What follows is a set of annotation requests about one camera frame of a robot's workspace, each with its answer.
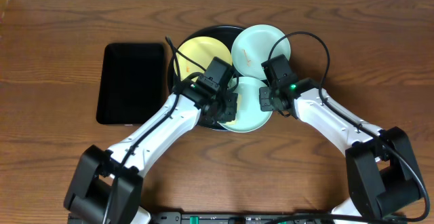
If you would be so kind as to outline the green yellow sponge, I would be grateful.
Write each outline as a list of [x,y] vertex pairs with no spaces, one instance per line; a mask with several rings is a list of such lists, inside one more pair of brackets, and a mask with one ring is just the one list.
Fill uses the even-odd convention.
[[234,112],[234,118],[231,121],[226,122],[225,123],[226,125],[236,124],[236,122],[237,122],[237,112],[240,111],[241,102],[242,102],[242,95],[237,94],[237,101],[236,101],[236,107],[235,107],[235,112]]

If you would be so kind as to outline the light blue plate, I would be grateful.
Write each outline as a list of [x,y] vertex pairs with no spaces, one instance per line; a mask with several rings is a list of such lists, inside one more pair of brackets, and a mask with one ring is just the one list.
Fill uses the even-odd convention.
[[245,29],[231,48],[234,67],[243,76],[266,80],[261,64],[268,60],[272,47],[284,35],[277,27],[267,24]]
[[[230,88],[235,86],[237,79],[233,78]],[[235,93],[238,94],[235,120],[219,123],[232,132],[251,132],[265,125],[272,115],[271,111],[261,111],[259,89],[266,84],[253,77],[240,77]]]

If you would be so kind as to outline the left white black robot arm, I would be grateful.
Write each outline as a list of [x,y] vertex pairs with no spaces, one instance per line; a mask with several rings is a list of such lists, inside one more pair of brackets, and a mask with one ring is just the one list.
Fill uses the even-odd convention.
[[183,134],[193,129],[212,105],[237,98],[231,81],[219,93],[199,82],[179,83],[158,112],[139,129],[107,150],[92,145],[81,155],[64,199],[64,207],[86,223],[149,223],[143,209],[143,180],[153,164]]

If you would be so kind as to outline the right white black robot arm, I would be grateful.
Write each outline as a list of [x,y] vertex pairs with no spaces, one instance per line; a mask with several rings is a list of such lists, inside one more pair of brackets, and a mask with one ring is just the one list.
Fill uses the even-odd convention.
[[430,199],[408,135],[356,116],[312,79],[259,89],[263,111],[277,111],[312,126],[346,160],[349,199],[316,219],[333,223],[416,223]]

